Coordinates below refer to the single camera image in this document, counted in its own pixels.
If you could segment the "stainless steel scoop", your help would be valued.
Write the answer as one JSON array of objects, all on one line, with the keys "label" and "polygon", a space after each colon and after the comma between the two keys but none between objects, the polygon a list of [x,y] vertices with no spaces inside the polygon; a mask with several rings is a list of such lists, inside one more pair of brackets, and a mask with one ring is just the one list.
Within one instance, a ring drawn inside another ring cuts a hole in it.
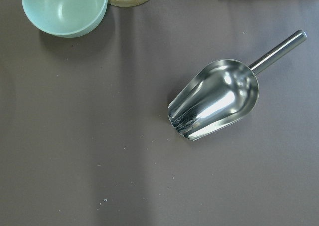
[{"label": "stainless steel scoop", "polygon": [[248,115],[259,98],[257,74],[304,42],[298,30],[250,65],[234,59],[208,64],[168,106],[168,118],[183,137],[195,141]]}]

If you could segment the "mint green bowl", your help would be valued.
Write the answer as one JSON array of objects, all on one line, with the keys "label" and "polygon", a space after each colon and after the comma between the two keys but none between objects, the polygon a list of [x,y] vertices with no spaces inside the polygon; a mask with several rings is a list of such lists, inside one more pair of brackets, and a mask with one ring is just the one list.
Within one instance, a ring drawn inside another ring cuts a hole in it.
[{"label": "mint green bowl", "polygon": [[93,31],[102,21],[108,0],[21,0],[28,20],[39,30],[62,38]]}]

